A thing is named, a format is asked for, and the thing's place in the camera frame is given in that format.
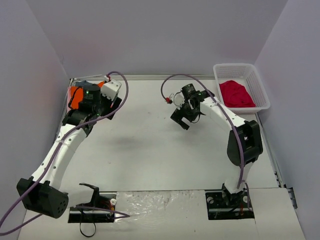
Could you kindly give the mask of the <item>orange t shirt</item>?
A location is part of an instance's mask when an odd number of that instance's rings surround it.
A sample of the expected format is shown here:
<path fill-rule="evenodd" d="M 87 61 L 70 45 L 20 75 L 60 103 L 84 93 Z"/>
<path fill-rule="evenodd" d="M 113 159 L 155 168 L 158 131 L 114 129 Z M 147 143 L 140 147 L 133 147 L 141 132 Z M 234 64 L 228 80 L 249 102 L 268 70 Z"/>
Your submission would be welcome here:
<path fill-rule="evenodd" d="M 70 110 L 79 108 L 79 102 L 83 100 L 83 95 L 82 87 L 71 86 L 71 98 L 68 104 Z"/>

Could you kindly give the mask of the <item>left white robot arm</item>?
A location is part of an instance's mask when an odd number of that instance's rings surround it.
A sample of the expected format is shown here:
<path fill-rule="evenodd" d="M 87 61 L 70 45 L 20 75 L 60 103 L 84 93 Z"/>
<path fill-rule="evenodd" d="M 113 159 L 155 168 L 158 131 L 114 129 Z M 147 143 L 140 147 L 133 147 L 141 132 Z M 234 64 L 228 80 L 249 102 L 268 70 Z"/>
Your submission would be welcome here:
<path fill-rule="evenodd" d="M 100 205 L 97 186 L 80 183 L 72 190 L 62 190 L 61 183 L 73 155 L 91 133 L 97 119 L 113 118 L 113 112 L 122 101 L 118 97 L 121 86 L 120 82 L 111 80 L 102 86 L 89 83 L 80 87 L 82 100 L 66 113 L 44 161 L 29 179 L 21 178 L 17 183 L 26 210 L 57 219 L 68 208 L 85 205 L 95 209 Z"/>

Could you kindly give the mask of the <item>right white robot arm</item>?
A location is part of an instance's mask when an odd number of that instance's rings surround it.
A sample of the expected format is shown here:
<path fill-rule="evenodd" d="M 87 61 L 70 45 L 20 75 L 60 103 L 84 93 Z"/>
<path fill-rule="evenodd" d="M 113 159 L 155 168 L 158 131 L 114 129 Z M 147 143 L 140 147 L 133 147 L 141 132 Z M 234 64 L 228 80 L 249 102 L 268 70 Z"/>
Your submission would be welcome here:
<path fill-rule="evenodd" d="M 176 107 L 170 118 L 184 130 L 190 127 L 184 119 L 195 123 L 196 119 L 204 116 L 226 131 L 226 154 L 232 163 L 232 173 L 222 184 L 221 199 L 226 206 L 234 206 L 240 200 L 239 194 L 246 188 L 249 171 L 263 153 L 259 124 L 255 120 L 248 121 L 236 115 L 212 92 L 196 90 L 192 83 L 172 93 L 166 101 Z"/>

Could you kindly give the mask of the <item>dark blue folded t shirt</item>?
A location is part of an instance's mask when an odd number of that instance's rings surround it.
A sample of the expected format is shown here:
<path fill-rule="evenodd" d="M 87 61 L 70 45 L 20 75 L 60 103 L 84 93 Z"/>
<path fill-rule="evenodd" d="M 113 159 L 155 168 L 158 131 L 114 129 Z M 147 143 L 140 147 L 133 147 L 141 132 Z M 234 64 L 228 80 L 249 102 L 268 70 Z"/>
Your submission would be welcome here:
<path fill-rule="evenodd" d="M 74 86 L 77 88 L 78 87 L 83 88 L 84 86 L 89 86 L 89 85 L 92 85 L 92 83 L 87 80 L 76 81 L 74 84 Z"/>

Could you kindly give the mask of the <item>pink folded t shirt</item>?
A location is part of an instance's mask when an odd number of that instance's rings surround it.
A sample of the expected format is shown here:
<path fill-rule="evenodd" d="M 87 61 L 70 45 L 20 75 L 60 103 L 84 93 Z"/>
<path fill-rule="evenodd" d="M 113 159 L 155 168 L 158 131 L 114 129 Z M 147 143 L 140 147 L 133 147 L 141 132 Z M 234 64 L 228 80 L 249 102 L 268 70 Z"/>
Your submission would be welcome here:
<path fill-rule="evenodd" d="M 69 107 L 69 102 L 70 102 L 70 99 L 71 99 L 71 86 L 68 87 L 67 89 L 67 97 L 66 97 L 66 111 L 68 112 L 70 110 L 70 107 Z"/>

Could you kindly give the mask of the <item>red t shirt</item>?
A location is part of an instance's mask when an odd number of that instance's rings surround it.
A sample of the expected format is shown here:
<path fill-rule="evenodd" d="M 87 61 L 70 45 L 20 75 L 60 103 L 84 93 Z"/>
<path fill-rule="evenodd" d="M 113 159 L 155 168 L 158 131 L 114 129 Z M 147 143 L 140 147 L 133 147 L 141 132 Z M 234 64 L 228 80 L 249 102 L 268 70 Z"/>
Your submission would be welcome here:
<path fill-rule="evenodd" d="M 234 80 L 219 84 L 224 105 L 229 108 L 255 108 L 246 88 Z"/>

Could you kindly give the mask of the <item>white plastic basket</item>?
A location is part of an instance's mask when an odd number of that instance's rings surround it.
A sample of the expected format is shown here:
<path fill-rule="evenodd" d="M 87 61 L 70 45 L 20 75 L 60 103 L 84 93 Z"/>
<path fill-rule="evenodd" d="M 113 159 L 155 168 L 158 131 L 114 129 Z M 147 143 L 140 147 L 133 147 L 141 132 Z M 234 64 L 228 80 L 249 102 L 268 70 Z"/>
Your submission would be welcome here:
<path fill-rule="evenodd" d="M 270 101 L 254 65 L 249 63 L 220 63 L 213 66 L 220 101 L 224 104 L 219 84 L 233 80 L 243 85 L 256 107 L 231 108 L 236 114 L 256 114 L 270 107 Z"/>

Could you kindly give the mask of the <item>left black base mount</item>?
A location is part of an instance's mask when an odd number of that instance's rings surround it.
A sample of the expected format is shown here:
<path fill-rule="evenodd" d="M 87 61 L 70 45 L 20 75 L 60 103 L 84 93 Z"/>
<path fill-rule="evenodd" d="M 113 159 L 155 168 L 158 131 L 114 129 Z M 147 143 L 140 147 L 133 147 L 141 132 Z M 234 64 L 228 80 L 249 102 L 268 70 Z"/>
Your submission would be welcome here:
<path fill-rule="evenodd" d="M 115 210 L 117 201 L 116 192 L 100 192 L 100 197 L 97 203 L 94 205 L 95 208 Z M 68 212 L 67 222 L 69 224 L 91 224 L 91 223 L 113 223 L 115 221 L 115 213 L 107 212 L 103 210 L 94 209 L 76 209 L 71 207 Z"/>

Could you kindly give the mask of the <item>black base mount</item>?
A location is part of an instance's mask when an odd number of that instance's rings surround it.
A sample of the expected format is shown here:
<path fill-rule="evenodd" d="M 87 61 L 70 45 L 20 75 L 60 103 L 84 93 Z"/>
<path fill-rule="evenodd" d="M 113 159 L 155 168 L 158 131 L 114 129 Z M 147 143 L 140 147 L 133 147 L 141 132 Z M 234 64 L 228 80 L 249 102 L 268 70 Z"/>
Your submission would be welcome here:
<path fill-rule="evenodd" d="M 210 221 L 254 219 L 246 190 L 230 196 L 222 190 L 205 191 L 207 217 Z"/>
<path fill-rule="evenodd" d="M 116 192 L 100 192 L 100 197 L 97 203 L 94 205 L 95 208 L 115 210 L 117 201 Z M 113 223 L 115 221 L 115 213 L 107 212 L 103 210 L 94 209 L 76 209 L 71 207 L 68 212 L 67 222 L 69 224 L 91 224 L 91 223 Z"/>

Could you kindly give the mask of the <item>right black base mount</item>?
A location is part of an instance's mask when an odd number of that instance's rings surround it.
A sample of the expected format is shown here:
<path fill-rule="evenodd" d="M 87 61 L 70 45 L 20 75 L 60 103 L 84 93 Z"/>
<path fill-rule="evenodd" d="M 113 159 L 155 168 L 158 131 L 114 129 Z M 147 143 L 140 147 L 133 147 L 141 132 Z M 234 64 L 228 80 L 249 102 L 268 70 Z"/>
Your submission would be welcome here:
<path fill-rule="evenodd" d="M 230 196 L 222 190 L 205 191 L 207 217 L 210 221 L 254 219 L 246 190 Z"/>

